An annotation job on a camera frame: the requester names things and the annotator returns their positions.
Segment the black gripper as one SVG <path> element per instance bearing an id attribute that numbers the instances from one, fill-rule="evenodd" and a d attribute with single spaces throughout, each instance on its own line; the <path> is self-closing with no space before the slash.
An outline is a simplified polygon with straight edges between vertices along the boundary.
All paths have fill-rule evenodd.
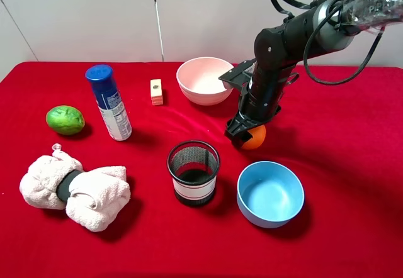
<path id="1" fill-rule="evenodd" d="M 226 123 L 225 135 L 233 136 L 231 143 L 241 148 L 253 138 L 249 130 L 271 121 L 280 111 L 279 101 L 284 88 L 296 81 L 294 64 L 288 67 L 264 70 L 256 62 L 253 76 L 242 87 L 238 110 Z"/>

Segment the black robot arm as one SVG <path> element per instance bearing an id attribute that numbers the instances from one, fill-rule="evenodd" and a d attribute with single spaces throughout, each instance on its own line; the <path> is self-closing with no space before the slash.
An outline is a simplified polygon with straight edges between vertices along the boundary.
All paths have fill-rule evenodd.
<path id="1" fill-rule="evenodd" d="M 226 137 L 233 146 L 243 146 L 252 129 L 265 125 L 280 111 L 285 86 L 294 83 L 293 70 L 304 63 L 307 75 L 316 83 L 337 86 L 353 80 L 366 67 L 387 25 L 402 22 L 402 0 L 271 0 L 285 15 L 283 24 L 265 28 L 254 41 L 254 58 L 239 63 L 219 77 L 240 92 L 238 110 L 228 120 Z M 325 81 L 311 73 L 310 58 L 344 50 L 354 36 L 378 31 L 357 71 L 340 81 Z"/>

